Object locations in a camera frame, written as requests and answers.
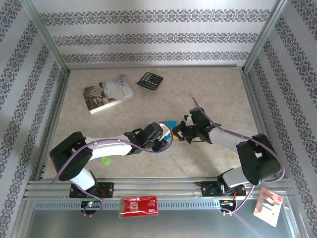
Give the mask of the blue paper sheet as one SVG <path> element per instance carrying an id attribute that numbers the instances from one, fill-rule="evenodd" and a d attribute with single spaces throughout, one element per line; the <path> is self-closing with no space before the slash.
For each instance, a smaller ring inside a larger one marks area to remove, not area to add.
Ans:
<path id="1" fill-rule="evenodd" d="M 164 120 L 164 121 L 162 121 L 162 122 L 165 123 L 165 124 L 169 127 L 169 129 L 170 129 L 170 134 L 164 137 L 164 139 L 169 143 L 169 145 L 166 147 L 166 149 L 165 149 L 164 151 L 156 152 L 156 146 L 161 144 L 160 141 L 157 141 L 157 142 L 155 143 L 155 145 L 153 146 L 153 148 L 152 148 L 152 153 L 154 153 L 154 154 L 165 152 L 166 150 L 168 150 L 168 149 L 172 146 L 172 144 L 173 144 L 174 141 L 175 141 L 175 140 L 173 139 L 173 132 L 172 132 L 172 130 L 173 130 L 174 127 L 176 127 L 177 121 L 175 121 L 175 120 Z"/>

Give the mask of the grey metal sheet shelf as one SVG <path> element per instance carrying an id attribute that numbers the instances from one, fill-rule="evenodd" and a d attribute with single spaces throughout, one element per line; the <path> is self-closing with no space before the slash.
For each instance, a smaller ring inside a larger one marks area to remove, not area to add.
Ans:
<path id="1" fill-rule="evenodd" d="M 26 238 L 302 238 L 280 213 L 277 226 L 245 206 L 232 216 L 217 210 L 160 211 L 156 216 L 121 218 L 103 211 L 85 218 L 79 211 L 34 211 Z"/>

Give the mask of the paperback book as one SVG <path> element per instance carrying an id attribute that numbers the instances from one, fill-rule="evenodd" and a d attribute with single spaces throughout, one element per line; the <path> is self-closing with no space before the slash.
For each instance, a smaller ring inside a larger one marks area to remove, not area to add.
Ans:
<path id="1" fill-rule="evenodd" d="M 103 111 L 134 97 L 134 92 L 124 74 L 82 89 L 90 114 Z"/>

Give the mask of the black calculator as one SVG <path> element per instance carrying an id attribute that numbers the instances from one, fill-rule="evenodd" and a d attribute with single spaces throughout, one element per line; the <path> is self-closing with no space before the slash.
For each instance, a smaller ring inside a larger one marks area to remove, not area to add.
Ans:
<path id="1" fill-rule="evenodd" d="M 146 72 L 137 82 L 137 85 L 155 91 L 162 81 L 163 77 L 151 72 Z"/>

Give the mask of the red packet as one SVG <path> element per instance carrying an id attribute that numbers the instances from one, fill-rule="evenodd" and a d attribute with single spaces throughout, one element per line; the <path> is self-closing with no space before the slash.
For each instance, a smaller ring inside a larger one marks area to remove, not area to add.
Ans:
<path id="1" fill-rule="evenodd" d="M 120 200 L 121 218 L 156 216 L 159 214 L 158 200 L 155 195 L 123 197 Z"/>

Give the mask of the white and red tag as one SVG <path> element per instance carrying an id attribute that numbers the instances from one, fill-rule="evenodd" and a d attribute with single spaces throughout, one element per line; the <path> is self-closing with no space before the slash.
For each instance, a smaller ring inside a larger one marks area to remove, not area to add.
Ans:
<path id="1" fill-rule="evenodd" d="M 282 196 L 262 187 L 255 206 L 254 216 L 258 217 L 269 225 L 276 227 L 282 207 L 282 202 Z"/>

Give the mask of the wide aluminium mounting rail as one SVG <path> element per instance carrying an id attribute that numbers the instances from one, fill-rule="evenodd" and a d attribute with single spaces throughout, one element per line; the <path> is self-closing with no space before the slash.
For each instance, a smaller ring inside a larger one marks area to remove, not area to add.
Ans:
<path id="1" fill-rule="evenodd" d="M 98 182 L 112 182 L 112 198 L 156 195 L 159 199 L 202 199 L 202 182 L 216 182 L 216 178 L 108 178 Z M 67 200 L 71 182 L 50 179 L 27 182 L 23 200 Z"/>

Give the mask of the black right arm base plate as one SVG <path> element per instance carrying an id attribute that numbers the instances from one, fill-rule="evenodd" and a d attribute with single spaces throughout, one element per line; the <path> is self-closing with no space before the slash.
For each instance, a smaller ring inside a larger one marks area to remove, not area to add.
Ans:
<path id="1" fill-rule="evenodd" d="M 246 196 L 244 185 L 240 184 L 234 187 L 228 187 L 217 181 L 201 181 L 196 183 L 201 188 L 203 197 L 221 197 L 221 196 Z"/>

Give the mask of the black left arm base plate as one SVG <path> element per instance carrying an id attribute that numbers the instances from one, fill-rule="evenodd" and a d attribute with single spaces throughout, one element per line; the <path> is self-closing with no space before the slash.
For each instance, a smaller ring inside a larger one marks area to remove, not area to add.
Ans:
<path id="1" fill-rule="evenodd" d="M 89 194 L 98 198 L 112 198 L 114 192 L 114 183 L 112 182 L 99 182 L 87 190 Z M 90 195 L 82 192 L 75 184 L 70 187 L 70 198 L 90 198 Z"/>

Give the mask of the long aluminium wall rail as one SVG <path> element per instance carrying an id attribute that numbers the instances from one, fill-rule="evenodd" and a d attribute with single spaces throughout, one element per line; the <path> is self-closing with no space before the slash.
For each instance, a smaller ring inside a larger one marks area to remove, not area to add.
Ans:
<path id="1" fill-rule="evenodd" d="M 198 68 L 198 67 L 207 67 L 207 68 L 241 68 L 241 66 L 238 66 L 236 64 L 185 64 L 185 65 L 164 65 L 164 64 L 158 64 L 158 65 L 117 65 L 117 64 L 70 64 L 68 66 L 69 70 L 95 70 L 95 69 L 137 69 L 137 68 Z"/>

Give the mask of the aluminium frame corner post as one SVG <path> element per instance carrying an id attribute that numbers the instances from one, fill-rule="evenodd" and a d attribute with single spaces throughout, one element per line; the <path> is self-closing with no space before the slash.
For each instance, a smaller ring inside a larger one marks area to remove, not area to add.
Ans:
<path id="1" fill-rule="evenodd" d="M 242 66 L 242 72 L 244 74 L 250 71 L 254 61 L 256 60 L 257 56 L 259 55 L 263 45 L 267 41 L 268 37 L 270 36 L 272 30 L 274 29 L 275 24 L 277 23 L 278 19 L 280 18 L 285 6 L 289 0 L 276 0 L 273 8 L 268 16 L 267 21 L 263 25 L 258 38 L 256 39 L 255 44 L 253 45 L 246 62 Z"/>
<path id="2" fill-rule="evenodd" d="M 50 53 L 53 55 L 54 60 L 57 62 L 59 68 L 63 71 L 63 74 L 68 76 L 70 73 L 70 70 L 68 66 L 66 65 L 66 62 L 60 53 L 55 41 L 53 40 L 53 37 L 51 36 L 48 28 L 46 27 L 42 16 L 36 9 L 34 3 L 32 0 L 20 0 L 23 7 L 25 8 L 26 12 L 30 16 L 31 20 L 33 21 L 35 27 L 37 28 L 42 40 L 48 47 Z"/>

